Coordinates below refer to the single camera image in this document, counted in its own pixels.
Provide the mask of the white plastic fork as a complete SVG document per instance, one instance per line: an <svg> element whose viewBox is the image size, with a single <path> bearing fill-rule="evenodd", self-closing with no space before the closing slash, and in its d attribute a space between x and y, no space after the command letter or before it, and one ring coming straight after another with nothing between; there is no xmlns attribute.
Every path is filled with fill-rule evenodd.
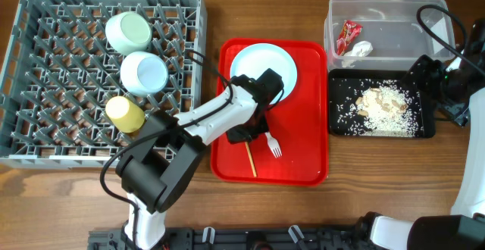
<svg viewBox="0 0 485 250"><path fill-rule="evenodd" d="M265 133L267 141L268 141L268 147L271 150L271 153L275 158L279 158L282 156L282 151L280 148L279 142L271 135L270 132Z"/></svg>

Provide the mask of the wooden chopstick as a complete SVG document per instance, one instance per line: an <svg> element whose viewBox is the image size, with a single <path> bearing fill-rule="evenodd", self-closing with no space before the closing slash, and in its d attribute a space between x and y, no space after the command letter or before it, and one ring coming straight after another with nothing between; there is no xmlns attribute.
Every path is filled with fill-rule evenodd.
<svg viewBox="0 0 485 250"><path fill-rule="evenodd" d="M246 147L246 152L247 152L247 155L248 155L248 158L249 158L249 163L250 163L250 166L251 166L251 169L252 169L252 175L253 175L253 177L257 177L257 170L255 168L255 163L254 163L252 153L251 153L251 149L249 147L248 142L245 142L245 147Z"/></svg>

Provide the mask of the large light blue plate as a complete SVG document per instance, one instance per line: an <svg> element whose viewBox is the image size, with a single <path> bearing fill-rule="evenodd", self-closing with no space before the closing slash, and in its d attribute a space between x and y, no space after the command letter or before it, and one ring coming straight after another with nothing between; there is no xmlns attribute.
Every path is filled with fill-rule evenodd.
<svg viewBox="0 0 485 250"><path fill-rule="evenodd" d="M230 77L245 74L250 78L258 79L268 68L278 73L283 80L283 91L273 99L271 104L281 101L292 93L297 82L296 63L290 54L277 45L270 43L257 43L240 51L230 66Z"/></svg>

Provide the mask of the white napkin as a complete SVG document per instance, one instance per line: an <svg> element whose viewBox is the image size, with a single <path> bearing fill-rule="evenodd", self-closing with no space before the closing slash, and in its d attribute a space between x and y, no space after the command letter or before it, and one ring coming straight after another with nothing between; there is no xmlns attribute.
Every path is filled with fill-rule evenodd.
<svg viewBox="0 0 485 250"><path fill-rule="evenodd" d="M353 48L346 52L343 56L342 68L352 68L358 58L367 57L373 51L373 46L368 41L361 41L354 44Z"/></svg>

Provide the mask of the red snack wrapper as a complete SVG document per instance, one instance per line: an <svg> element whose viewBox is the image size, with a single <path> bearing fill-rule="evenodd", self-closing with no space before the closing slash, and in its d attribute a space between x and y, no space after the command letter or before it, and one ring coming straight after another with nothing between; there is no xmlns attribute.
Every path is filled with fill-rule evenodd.
<svg viewBox="0 0 485 250"><path fill-rule="evenodd" d="M360 35L363 26L352 20L345 20L336 40L336 53L343 55L354 39Z"/></svg>

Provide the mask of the small light blue bowl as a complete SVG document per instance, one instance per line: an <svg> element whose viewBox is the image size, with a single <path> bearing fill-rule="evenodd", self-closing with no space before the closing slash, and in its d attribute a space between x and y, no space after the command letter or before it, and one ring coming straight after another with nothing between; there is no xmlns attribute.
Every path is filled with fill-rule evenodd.
<svg viewBox="0 0 485 250"><path fill-rule="evenodd" d="M120 80L132 95L146 97L160 92L168 82L167 65L148 52L133 52L120 66Z"/></svg>

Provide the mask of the yellow plastic cup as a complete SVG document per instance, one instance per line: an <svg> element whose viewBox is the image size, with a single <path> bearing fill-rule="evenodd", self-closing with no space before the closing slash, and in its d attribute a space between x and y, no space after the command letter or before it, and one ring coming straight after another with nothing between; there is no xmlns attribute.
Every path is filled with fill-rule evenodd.
<svg viewBox="0 0 485 250"><path fill-rule="evenodd" d="M110 98L105 106L105 113L122 133L133 133L145 123L144 111L123 96Z"/></svg>

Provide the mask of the green saucer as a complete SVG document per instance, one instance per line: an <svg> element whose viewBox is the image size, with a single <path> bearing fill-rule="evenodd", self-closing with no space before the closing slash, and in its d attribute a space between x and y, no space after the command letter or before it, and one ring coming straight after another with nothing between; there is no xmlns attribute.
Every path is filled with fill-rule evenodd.
<svg viewBox="0 0 485 250"><path fill-rule="evenodd" d="M152 29L149 22L136 12L123 12L107 21L105 35L116 52L129 55L149 47Z"/></svg>

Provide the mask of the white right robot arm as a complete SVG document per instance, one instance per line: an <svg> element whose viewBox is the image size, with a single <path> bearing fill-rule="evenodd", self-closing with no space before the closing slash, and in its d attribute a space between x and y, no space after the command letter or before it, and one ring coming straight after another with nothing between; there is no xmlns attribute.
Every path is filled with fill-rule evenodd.
<svg viewBox="0 0 485 250"><path fill-rule="evenodd" d="M449 216L420 217L414 222L374 212L355 225L354 240L384 249L484 248L484 62L462 64L446 72L441 61L421 56L403 81L444 102L468 101L470 139L462 185Z"/></svg>

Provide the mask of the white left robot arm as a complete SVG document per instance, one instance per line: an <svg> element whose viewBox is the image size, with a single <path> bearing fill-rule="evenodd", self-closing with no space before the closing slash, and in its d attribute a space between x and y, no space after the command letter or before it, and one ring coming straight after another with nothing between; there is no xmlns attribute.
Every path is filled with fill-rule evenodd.
<svg viewBox="0 0 485 250"><path fill-rule="evenodd" d="M166 212L185 192L207 146L223 134L239 143L265 133L265 112L282 91L272 70L256 80L236 76L218 97L190 112L158 112L148 119L115 169L130 204L123 230L129 247L152 249L162 241Z"/></svg>

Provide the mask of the grey dishwasher rack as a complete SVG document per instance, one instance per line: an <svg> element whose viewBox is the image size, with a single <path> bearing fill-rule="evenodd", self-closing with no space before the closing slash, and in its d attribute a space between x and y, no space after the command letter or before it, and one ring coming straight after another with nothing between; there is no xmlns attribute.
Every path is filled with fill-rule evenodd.
<svg viewBox="0 0 485 250"><path fill-rule="evenodd" d="M167 85L140 98L120 80L123 55L105 35L131 11L152 28L148 50L168 68ZM200 102L202 69L186 50L205 51L204 0L20 0L1 69L1 162L13 168L101 167L131 137L105 104L127 97L146 114L177 114Z"/></svg>

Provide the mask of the red plastic tray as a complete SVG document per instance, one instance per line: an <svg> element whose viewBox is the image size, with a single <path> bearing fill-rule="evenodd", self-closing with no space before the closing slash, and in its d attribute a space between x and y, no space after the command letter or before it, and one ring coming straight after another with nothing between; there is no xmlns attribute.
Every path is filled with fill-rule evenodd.
<svg viewBox="0 0 485 250"><path fill-rule="evenodd" d="M297 40L271 40L296 63L294 90L267 115L271 135L282 156L275 158L266 136L249 143L257 170L253 177L245 144L226 136L211 144L211 170L227 182L316 186L328 175L327 56L321 45Z"/></svg>

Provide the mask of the clear plastic bin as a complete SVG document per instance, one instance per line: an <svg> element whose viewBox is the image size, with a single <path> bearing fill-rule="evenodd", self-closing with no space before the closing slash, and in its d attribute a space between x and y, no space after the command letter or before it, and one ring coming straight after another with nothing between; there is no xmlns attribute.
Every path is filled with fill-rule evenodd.
<svg viewBox="0 0 485 250"><path fill-rule="evenodd" d="M447 8L445 0L329 0L324 25L327 69L408 70L422 55L442 62L453 59L418 24L416 13L423 5ZM347 20L362 26L347 50L365 41L373 47L368 55L336 53L336 41Z"/></svg>

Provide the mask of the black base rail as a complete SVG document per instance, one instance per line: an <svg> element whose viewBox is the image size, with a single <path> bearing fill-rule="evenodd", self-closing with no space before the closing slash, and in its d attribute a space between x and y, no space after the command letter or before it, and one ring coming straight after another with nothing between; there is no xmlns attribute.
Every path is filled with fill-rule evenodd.
<svg viewBox="0 0 485 250"><path fill-rule="evenodd" d="M351 227L216 230L170 228L155 249L378 249L368 239L359 239Z"/></svg>

